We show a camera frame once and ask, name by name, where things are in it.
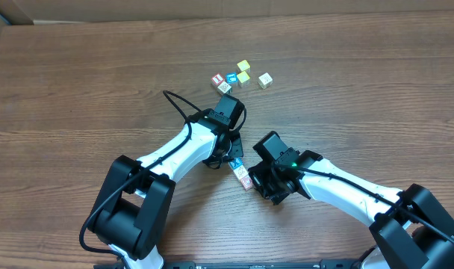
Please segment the cream block pencil picture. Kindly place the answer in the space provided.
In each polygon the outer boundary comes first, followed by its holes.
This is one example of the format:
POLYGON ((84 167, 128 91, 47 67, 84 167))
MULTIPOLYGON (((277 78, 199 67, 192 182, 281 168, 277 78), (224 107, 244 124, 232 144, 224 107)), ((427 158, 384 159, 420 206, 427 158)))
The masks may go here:
POLYGON ((229 166, 232 170, 236 170, 239 167, 243 166, 243 162, 241 158, 234 158, 232 161, 230 161, 229 166))

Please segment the cream block red side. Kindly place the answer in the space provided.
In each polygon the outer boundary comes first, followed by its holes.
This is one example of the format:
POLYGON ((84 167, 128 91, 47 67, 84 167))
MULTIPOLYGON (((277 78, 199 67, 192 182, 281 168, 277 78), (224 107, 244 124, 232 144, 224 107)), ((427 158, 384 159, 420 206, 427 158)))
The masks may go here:
POLYGON ((249 176, 244 176, 239 179, 239 182, 242 184, 245 191, 248 191, 254 187, 252 180, 249 176))

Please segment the blue letter P block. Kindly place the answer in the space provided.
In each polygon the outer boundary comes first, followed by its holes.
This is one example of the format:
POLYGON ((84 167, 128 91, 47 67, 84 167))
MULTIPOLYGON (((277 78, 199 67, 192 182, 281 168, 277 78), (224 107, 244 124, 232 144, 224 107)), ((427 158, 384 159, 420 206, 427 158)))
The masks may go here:
POLYGON ((240 182, 244 182, 246 180, 246 177, 248 176, 248 171, 243 165, 233 169, 233 172, 240 182))

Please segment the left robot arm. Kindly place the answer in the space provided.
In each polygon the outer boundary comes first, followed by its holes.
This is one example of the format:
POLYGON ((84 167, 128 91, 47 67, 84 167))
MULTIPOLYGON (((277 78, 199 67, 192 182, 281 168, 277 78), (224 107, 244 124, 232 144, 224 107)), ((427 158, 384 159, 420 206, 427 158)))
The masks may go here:
POLYGON ((216 170, 243 154, 246 108, 239 99, 225 94, 215 108, 183 118, 183 129, 160 149, 111 164, 81 227, 81 247, 100 253, 84 241, 86 231, 94 233, 106 244, 103 253, 116 256, 112 268, 162 268, 157 245, 177 183, 199 163, 216 170))

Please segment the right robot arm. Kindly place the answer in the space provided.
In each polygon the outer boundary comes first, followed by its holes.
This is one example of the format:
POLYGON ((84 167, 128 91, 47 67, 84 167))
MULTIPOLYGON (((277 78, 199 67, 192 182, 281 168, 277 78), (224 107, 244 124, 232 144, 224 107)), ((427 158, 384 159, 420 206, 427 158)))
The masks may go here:
POLYGON ((368 182, 318 153, 287 146, 276 132, 253 149, 261 162, 249 176, 264 199, 278 205, 298 193, 339 208, 370 230, 376 245, 358 268, 454 268, 454 219, 427 188, 368 182))

